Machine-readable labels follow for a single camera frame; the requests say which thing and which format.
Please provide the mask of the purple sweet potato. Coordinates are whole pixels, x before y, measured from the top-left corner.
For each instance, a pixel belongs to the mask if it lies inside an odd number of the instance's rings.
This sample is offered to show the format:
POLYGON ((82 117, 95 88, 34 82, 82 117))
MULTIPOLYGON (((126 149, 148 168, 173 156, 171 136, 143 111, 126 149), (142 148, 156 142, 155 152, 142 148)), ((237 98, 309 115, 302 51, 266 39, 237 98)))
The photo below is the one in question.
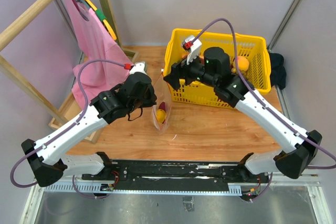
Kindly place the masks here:
POLYGON ((159 105, 159 109, 163 110, 163 111, 166 111, 166 103, 165 102, 161 102, 160 105, 159 105))

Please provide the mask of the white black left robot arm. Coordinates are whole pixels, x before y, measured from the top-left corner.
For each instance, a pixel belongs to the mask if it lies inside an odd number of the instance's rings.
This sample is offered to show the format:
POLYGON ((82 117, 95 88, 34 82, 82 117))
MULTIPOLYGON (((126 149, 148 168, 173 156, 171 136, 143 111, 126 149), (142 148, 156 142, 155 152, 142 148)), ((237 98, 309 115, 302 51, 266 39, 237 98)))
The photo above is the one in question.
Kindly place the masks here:
POLYGON ((111 90, 100 92, 86 111, 82 111, 58 130, 37 141, 27 139, 22 149, 40 187, 47 187, 63 177, 87 174, 98 179, 112 175, 112 162, 104 152, 92 155, 66 155, 73 146, 115 120, 130 117, 136 109, 156 104, 151 78, 141 72, 111 90))

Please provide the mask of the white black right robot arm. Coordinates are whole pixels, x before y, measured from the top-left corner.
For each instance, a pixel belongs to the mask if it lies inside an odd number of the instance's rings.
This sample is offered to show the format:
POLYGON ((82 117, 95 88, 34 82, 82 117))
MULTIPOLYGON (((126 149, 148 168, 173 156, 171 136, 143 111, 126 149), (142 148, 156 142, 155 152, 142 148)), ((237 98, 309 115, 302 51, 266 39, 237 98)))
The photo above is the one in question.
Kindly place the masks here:
POLYGON ((297 179, 315 157, 317 149, 300 135, 320 144, 321 134, 316 130, 308 132, 294 124, 251 85, 246 86, 238 75, 231 72, 230 57, 222 48, 206 49, 204 60, 196 57, 190 63, 186 59, 174 63, 164 81, 178 90, 180 80, 184 80, 186 85, 199 81, 212 87, 219 100, 249 116, 281 146, 280 150, 273 152, 247 154, 238 168, 238 177, 242 181, 250 182, 257 174, 265 172, 282 172, 297 179))

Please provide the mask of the clear zip bag orange zipper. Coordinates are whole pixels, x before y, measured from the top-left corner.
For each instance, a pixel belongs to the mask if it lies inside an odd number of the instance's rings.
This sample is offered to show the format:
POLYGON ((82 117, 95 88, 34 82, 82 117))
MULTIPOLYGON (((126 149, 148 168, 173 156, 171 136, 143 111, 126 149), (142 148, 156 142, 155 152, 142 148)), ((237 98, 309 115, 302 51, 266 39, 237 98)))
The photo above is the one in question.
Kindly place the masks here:
POLYGON ((172 95, 170 86, 163 79, 163 69, 154 84, 156 105, 152 107, 152 120, 158 134, 163 134, 169 126, 169 118, 172 107, 172 95))

